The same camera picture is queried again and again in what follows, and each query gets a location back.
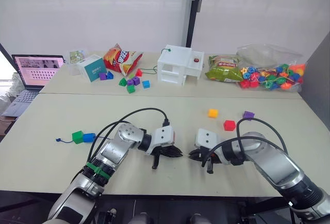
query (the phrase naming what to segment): white wall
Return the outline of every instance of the white wall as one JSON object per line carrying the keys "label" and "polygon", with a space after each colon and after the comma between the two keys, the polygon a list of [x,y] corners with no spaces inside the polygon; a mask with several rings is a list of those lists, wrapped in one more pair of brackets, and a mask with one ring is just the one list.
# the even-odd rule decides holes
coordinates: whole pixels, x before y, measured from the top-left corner
{"label": "white wall", "polygon": [[236,53],[249,43],[270,43],[306,61],[330,31],[330,0],[203,0],[192,48]]}
{"label": "white wall", "polygon": [[160,51],[185,45],[190,0],[0,0],[8,51],[61,54],[79,48]]}

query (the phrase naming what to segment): table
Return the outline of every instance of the table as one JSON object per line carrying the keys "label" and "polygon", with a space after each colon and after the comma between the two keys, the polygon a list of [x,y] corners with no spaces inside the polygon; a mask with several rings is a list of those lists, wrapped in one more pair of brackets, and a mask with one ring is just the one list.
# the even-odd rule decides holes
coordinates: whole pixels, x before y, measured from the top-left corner
{"label": "table", "polygon": [[[105,53],[95,52],[95,54],[103,56]],[[159,53],[144,53],[138,68],[152,69],[157,65],[159,55]],[[205,56],[201,78],[197,80],[196,77],[187,76],[183,87],[171,83],[157,82],[157,75],[143,74],[142,80],[149,80],[151,87],[148,89],[143,89],[142,86],[136,87],[134,96],[301,99],[297,92],[242,90],[234,83],[211,81],[205,76],[208,69],[208,56]],[[41,90],[41,93],[129,95],[125,87],[118,85],[123,75],[116,72],[113,72],[113,74],[114,79],[112,80],[101,81],[97,79],[90,83],[82,75],[71,76],[68,67],[63,65],[52,80]]]}
{"label": "table", "polygon": [[[163,109],[176,131],[176,145],[184,154],[194,149],[194,138],[202,127],[223,139],[236,136],[225,132],[226,119],[238,121],[245,110],[268,121],[282,135],[292,159],[319,186],[330,192],[330,175],[322,173],[330,164],[330,133],[301,99],[191,98],[137,95],[39,94],[0,143],[0,189],[62,193],[86,162],[90,144],[58,143],[71,140],[82,130],[97,133],[106,124],[143,107]],[[217,108],[219,117],[207,117]],[[144,111],[128,118],[148,132],[161,126],[163,116]],[[259,131],[280,146],[265,126],[246,121],[242,134]],[[250,162],[242,166],[215,165],[206,173],[201,163],[186,156],[161,157],[152,170],[152,156],[130,150],[128,157],[105,187],[105,194],[186,196],[279,196]]]}

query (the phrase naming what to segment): cable connector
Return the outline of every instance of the cable connector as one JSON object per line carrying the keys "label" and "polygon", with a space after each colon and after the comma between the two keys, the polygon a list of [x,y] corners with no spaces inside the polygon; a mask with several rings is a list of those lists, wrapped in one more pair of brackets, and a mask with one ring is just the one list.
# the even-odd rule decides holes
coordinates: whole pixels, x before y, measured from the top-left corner
{"label": "cable connector", "polygon": [[170,126],[170,122],[167,118],[164,119],[164,122],[163,122],[163,127],[165,126]]}

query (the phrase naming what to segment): robotic arm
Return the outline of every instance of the robotic arm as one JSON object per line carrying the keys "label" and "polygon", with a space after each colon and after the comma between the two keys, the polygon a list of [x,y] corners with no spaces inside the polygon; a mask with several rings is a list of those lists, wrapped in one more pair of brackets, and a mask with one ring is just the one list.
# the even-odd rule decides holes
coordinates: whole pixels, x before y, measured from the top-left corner
{"label": "robotic arm", "polygon": [[[249,132],[242,137],[261,137],[262,134]],[[199,129],[190,158],[203,161],[208,152],[220,143],[220,136],[205,129]],[[237,163],[240,153],[245,153],[246,161],[251,161],[261,175],[288,201],[290,208],[303,220],[315,220],[330,214],[330,196],[318,188],[304,171],[285,153],[264,141],[242,139],[243,151],[239,142],[232,141],[214,151],[207,160],[207,172],[213,173],[213,163],[225,165]]]}
{"label": "robotic arm", "polygon": [[171,126],[156,129],[151,135],[130,123],[122,124],[114,139],[105,143],[97,155],[87,162],[69,187],[53,205],[48,219],[62,220],[59,223],[90,223],[96,211],[96,201],[102,195],[104,186],[119,168],[129,149],[137,148],[154,156],[156,169],[160,155],[182,156],[174,144],[175,133]]}

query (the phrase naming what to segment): purple cube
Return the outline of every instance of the purple cube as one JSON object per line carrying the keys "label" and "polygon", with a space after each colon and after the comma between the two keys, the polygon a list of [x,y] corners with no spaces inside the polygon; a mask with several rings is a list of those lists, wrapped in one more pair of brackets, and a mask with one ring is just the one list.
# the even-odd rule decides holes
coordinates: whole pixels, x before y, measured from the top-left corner
{"label": "purple cube", "polygon": [[133,81],[132,79],[129,79],[129,80],[127,81],[127,85],[128,85],[128,86],[134,85],[134,81]]}
{"label": "purple cube", "polygon": [[243,118],[254,118],[254,113],[249,111],[244,111]]}
{"label": "purple cube", "polygon": [[98,74],[100,77],[100,80],[105,81],[107,79],[107,74],[106,73],[99,73]]}
{"label": "purple cube", "polygon": [[132,78],[132,81],[134,81],[134,85],[136,85],[136,86],[137,86],[138,84],[140,84],[140,78],[139,78],[139,77],[136,77],[136,76],[133,77],[133,78]]}

